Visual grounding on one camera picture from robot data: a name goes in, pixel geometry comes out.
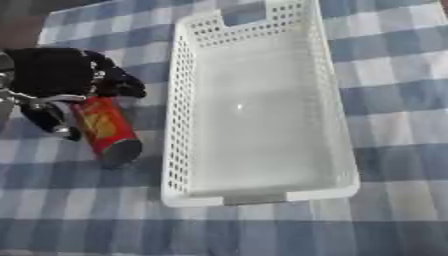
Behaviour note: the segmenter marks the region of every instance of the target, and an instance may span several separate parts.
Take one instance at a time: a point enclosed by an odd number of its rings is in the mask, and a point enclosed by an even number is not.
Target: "can label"
[[[132,127],[112,99],[89,97],[71,108],[93,151],[101,157],[116,142],[136,139]]]

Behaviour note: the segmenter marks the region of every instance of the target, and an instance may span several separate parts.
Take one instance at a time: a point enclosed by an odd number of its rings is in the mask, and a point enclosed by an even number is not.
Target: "white plastic basket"
[[[162,178],[168,206],[336,198],[359,188],[319,3],[266,0],[263,20],[234,24],[257,6],[176,26]]]

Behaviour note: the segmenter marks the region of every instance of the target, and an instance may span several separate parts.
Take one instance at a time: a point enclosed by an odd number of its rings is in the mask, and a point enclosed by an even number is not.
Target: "cylindrical can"
[[[89,97],[71,109],[104,168],[122,167],[142,152],[141,141],[112,99]]]

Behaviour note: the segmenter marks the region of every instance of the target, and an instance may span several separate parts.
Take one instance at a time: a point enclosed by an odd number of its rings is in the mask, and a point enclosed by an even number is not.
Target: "blue and white checkered tablecloth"
[[[351,199],[170,209],[159,201],[174,23],[252,0],[123,0],[53,13],[42,45],[105,52],[143,79],[126,171],[17,112],[0,137],[12,255],[448,255],[448,27],[428,0],[321,0],[362,186]]]

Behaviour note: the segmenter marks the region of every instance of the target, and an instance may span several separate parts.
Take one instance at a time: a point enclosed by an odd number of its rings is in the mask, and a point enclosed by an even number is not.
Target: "robotic hand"
[[[0,96],[44,131],[78,141],[81,133],[67,126],[55,102],[76,104],[89,96],[143,98],[146,92],[140,80],[100,53],[32,48],[0,51]]]

